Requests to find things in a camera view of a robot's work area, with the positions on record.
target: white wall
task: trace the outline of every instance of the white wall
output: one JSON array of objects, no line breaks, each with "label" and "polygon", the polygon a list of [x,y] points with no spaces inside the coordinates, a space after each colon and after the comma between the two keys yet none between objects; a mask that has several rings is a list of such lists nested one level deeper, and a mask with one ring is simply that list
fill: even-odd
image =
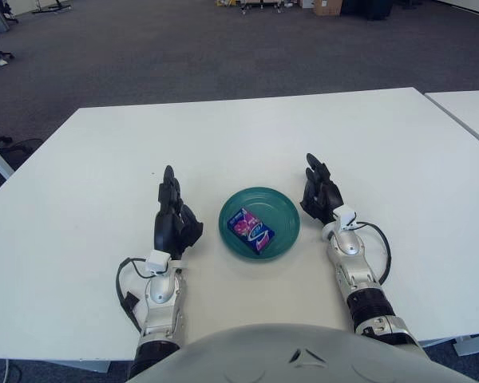
[{"label": "white wall", "polygon": [[442,2],[448,2],[455,6],[462,6],[469,10],[476,10],[479,12],[479,0],[441,0]]},{"label": "white wall", "polygon": [[[14,14],[25,14],[38,8],[35,0],[7,0],[7,2],[12,8]],[[41,6],[44,7],[53,5],[55,0],[39,0],[39,2],[41,3]]]},{"label": "white wall", "polygon": [[34,0],[7,0],[14,14],[24,14],[34,10]]}]

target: teal plate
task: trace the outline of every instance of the teal plate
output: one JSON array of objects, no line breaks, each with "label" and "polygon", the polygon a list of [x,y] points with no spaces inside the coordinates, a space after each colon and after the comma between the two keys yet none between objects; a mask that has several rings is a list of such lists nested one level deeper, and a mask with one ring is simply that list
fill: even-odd
[{"label": "teal plate", "polygon": [[[275,237],[260,255],[227,226],[228,220],[242,207],[275,232]],[[236,254],[249,259],[268,260],[281,255],[295,243],[300,230],[300,218],[295,205],[284,194],[270,188],[249,188],[238,191],[228,199],[220,212],[218,226],[225,244]]]}]

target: black cable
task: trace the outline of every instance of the black cable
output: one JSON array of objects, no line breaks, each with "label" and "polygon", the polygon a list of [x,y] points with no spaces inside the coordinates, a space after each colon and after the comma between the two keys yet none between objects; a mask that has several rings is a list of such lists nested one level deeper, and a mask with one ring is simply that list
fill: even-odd
[{"label": "black cable", "polygon": [[140,271],[137,269],[137,265],[135,262],[145,262],[145,259],[143,258],[126,258],[124,261],[121,262],[119,265],[119,268],[117,269],[117,274],[115,276],[115,290],[117,292],[117,297],[119,298],[119,303],[121,304],[122,310],[125,311],[126,315],[128,315],[129,320],[133,323],[135,328],[138,330],[140,333],[142,331],[141,325],[138,323],[137,318],[135,318],[135,314],[133,313],[132,308],[128,305],[126,302],[126,299],[124,295],[122,294],[122,289],[121,289],[121,282],[119,281],[119,276],[121,275],[122,269],[124,269],[129,263],[133,264],[133,267],[135,268],[135,271],[137,272],[138,276],[143,278],[143,279],[151,279],[154,278],[155,275],[142,275]]},{"label": "black cable", "polygon": [[362,229],[365,226],[372,227],[373,229],[376,230],[376,232],[380,235],[380,237],[382,237],[382,241],[385,244],[385,248],[386,248],[385,271],[383,271],[382,276],[378,279],[378,281],[380,282],[380,285],[382,285],[386,281],[387,277],[389,276],[390,265],[392,264],[392,253],[390,252],[389,240],[385,237],[385,234],[383,234],[382,229],[380,229],[374,223],[369,223],[369,222],[357,222],[357,223],[362,226],[356,227],[353,230]]}]

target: black robotic finger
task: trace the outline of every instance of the black robotic finger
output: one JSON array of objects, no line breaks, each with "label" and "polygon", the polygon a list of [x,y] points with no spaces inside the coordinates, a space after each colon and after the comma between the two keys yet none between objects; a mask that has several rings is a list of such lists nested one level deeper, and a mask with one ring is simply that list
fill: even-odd
[{"label": "black robotic finger", "polygon": [[181,230],[181,253],[184,252],[184,249],[188,246],[193,246],[195,242],[202,235],[202,230],[204,225],[201,222],[197,221],[197,218],[193,214],[190,207],[183,205],[181,209],[181,218],[184,222],[183,230]]}]

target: white table surface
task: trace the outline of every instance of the white table surface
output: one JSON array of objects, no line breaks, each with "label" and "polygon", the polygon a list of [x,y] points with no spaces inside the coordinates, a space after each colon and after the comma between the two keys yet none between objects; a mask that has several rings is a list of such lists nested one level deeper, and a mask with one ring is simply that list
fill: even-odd
[{"label": "white table surface", "polygon": [[[166,164],[204,222],[185,253],[189,342],[261,322],[351,330],[320,224],[298,205],[307,152],[389,238],[385,292],[414,335],[479,333],[479,141],[415,89],[388,89],[79,109],[0,188],[0,357],[133,358],[114,278],[152,247]],[[301,217],[271,263],[236,258],[218,232],[223,203],[252,186]],[[364,232],[380,273],[382,244]]]},{"label": "white table surface", "polygon": [[479,90],[426,93],[426,96],[479,140]]}]

